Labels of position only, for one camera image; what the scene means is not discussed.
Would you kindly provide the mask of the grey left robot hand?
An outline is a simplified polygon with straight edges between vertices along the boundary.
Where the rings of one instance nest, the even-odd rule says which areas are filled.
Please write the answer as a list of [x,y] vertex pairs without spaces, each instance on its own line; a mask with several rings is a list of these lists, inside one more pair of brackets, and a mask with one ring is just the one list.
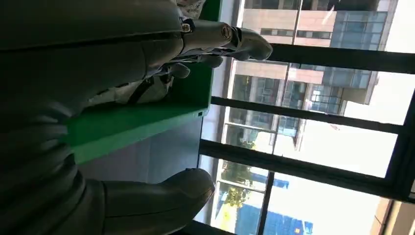
[[85,179],[62,138],[88,99],[186,58],[267,59],[258,33],[185,17],[173,0],[0,3],[0,232],[168,235],[214,194],[188,168],[157,184]]

